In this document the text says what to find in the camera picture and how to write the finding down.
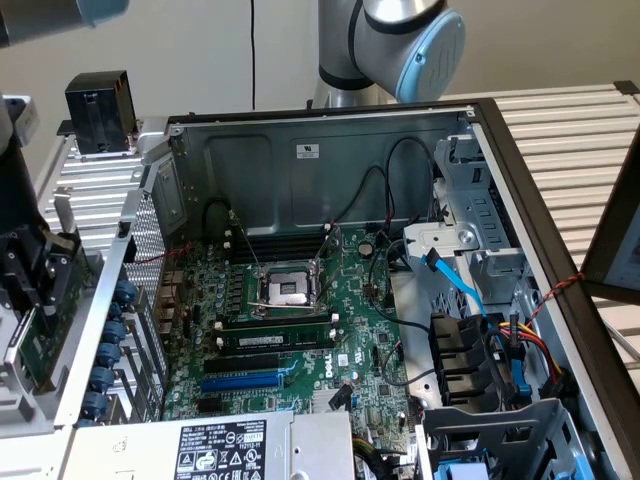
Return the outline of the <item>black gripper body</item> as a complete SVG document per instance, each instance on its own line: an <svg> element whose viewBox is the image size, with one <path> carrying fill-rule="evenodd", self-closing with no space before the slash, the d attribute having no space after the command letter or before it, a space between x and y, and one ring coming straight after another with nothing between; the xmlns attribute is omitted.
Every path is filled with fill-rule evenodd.
<svg viewBox="0 0 640 480"><path fill-rule="evenodd" d="M1 155L1 235L25 233L45 241L47 228L21 148L10 143Z"/></svg>

